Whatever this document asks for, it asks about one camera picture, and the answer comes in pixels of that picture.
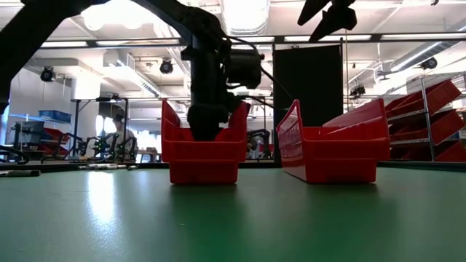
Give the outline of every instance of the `blue box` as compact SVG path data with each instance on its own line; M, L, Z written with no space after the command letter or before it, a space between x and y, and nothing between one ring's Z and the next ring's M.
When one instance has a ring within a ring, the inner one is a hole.
M39 110L40 116L46 116L53 120L58 120L61 122L71 123L71 114L63 113L56 110Z

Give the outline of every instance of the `green tabletop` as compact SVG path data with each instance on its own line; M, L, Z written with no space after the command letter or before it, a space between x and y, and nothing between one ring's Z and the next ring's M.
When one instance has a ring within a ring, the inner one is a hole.
M311 186L240 170L171 186L167 170L0 179L0 261L466 261L466 174L379 168Z

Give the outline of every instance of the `black panel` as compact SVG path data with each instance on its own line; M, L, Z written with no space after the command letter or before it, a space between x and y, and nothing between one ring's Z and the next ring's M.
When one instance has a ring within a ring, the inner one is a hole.
M299 99L305 127L318 127L343 113L343 71L340 46L297 48L274 52L274 76ZM292 101L274 85L274 126ZM280 161L275 139L275 161Z

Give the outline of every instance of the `computer monitor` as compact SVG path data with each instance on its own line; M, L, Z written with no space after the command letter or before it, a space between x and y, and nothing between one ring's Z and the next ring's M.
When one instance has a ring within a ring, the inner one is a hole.
M13 135L10 135L12 143L32 143L37 144L42 139L44 133L44 122L29 121L29 122L15 122L12 128Z

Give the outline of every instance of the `black cable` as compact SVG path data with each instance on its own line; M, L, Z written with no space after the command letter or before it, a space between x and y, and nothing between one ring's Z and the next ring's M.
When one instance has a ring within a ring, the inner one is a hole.
M265 105L265 106L269 106L270 108L274 109L274 106L269 104L269 103L266 103L264 102L262 99L260 98L257 98L255 96L252 96L252 95L238 95L237 98L243 100L245 98L250 98L252 100L256 100L257 102L261 103L262 105Z
M227 37L228 37L229 39L236 40L236 41L238 41L238 42L240 42L240 43L247 44L248 46L252 47L255 51L258 52L257 47L256 47L254 44L252 44L252 43L250 43L250 42L248 42L248 41L246 41L246 40L244 40L244 39L238 38L238 37L236 37L236 36L227 36ZM262 71L262 73L264 73L268 78L270 78L270 80L272 80L272 82L274 82L274 84L276 84L279 88L281 88L281 89L285 92L285 94L290 98L291 102L293 102L293 98L291 97L291 95L290 95L290 93L287 91L287 89L286 89L281 83L279 83L271 74L269 74L269 72L267 72L267 71L262 67L262 65L261 65L261 71Z
M14 148L6 147L6 146L0 146L0 150L10 152L10 153L13 153L13 154L17 154L18 156L21 156L22 158L24 158L23 161L19 161L17 164L28 164L29 160L31 160L27 154L24 154L23 152L21 152L21 151L19 151L17 149L14 149Z

